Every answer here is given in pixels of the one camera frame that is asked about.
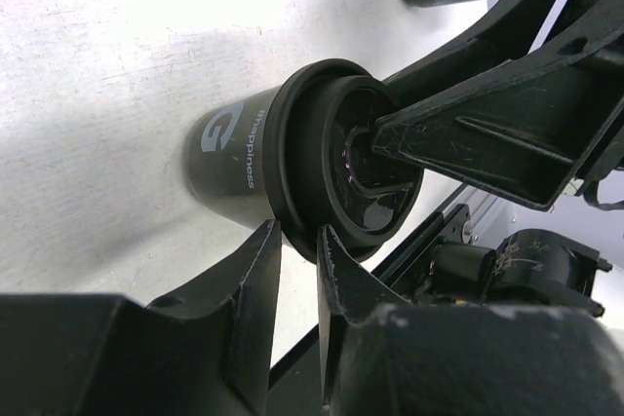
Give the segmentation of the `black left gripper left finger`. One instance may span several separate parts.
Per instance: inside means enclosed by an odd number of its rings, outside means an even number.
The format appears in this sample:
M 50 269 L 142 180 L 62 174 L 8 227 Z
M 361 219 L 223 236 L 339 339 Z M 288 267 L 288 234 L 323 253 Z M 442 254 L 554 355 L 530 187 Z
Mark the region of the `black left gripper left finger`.
M 5 294 L 5 415 L 261 415 L 282 233 L 234 252 L 147 306 L 119 294 Z

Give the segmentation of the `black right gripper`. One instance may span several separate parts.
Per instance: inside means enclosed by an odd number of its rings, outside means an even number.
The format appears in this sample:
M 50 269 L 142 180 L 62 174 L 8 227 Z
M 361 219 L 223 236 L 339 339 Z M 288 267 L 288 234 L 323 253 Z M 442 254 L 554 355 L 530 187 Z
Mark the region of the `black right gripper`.
M 476 23 L 384 80 L 401 104 L 447 90 L 526 55 L 556 0 L 498 0 Z M 573 141 L 582 146 L 574 176 L 596 186 L 623 160 L 623 0 L 569 0 L 565 18 L 578 36 L 566 47 L 586 80 L 573 106 Z

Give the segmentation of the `black paper coffee cup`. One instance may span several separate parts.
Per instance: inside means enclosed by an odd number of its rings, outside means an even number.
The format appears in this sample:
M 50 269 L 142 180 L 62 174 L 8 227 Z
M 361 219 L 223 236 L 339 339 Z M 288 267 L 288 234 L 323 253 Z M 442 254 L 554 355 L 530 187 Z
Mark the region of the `black paper coffee cup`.
M 263 174 L 263 137 L 278 89 L 208 112 L 187 143 L 186 174 L 195 198 L 237 224 L 256 229 L 273 217 Z

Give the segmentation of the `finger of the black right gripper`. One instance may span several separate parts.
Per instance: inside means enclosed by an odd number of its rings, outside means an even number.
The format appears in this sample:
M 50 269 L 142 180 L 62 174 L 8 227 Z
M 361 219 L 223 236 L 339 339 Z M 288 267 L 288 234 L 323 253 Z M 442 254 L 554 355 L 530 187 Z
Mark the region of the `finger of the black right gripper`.
M 374 153 L 528 208 L 623 165 L 623 24 L 579 20 L 520 59 L 380 121 Z

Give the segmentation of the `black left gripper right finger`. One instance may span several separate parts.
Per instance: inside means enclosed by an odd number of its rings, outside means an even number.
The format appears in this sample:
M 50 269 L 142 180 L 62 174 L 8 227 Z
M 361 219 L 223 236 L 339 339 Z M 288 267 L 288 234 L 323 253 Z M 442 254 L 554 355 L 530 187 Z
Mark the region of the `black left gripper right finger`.
M 416 306 L 317 238 L 322 398 L 331 415 L 619 415 L 623 357 L 565 307 Z

